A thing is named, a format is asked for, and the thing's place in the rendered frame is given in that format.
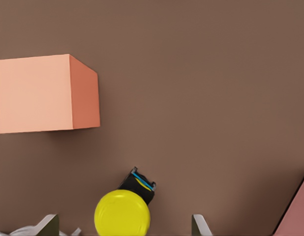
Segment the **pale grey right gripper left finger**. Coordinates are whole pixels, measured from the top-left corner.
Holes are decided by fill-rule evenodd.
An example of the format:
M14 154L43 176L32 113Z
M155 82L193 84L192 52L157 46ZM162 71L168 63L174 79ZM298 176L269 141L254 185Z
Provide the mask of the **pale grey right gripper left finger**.
M60 230L60 219L57 214L45 216L35 226L25 226L10 233L11 236L66 236Z

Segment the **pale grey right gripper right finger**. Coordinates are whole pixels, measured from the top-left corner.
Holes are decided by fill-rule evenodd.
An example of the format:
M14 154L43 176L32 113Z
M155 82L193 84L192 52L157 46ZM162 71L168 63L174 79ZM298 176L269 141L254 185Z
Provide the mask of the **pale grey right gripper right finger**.
M191 217L191 235L192 236L212 236L207 222L203 215L193 214Z

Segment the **yellow push button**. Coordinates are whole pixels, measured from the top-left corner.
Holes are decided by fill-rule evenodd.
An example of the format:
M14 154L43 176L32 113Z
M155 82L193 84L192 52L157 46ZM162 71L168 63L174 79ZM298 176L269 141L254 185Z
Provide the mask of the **yellow push button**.
M145 236L151 223L149 204L156 183L134 167L117 189L105 194L94 212L99 236Z

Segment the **orange cube block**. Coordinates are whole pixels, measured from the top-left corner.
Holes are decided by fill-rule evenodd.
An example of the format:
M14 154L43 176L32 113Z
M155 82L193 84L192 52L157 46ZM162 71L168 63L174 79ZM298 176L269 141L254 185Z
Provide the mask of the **orange cube block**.
M75 57L0 59L0 134L99 126L98 75Z

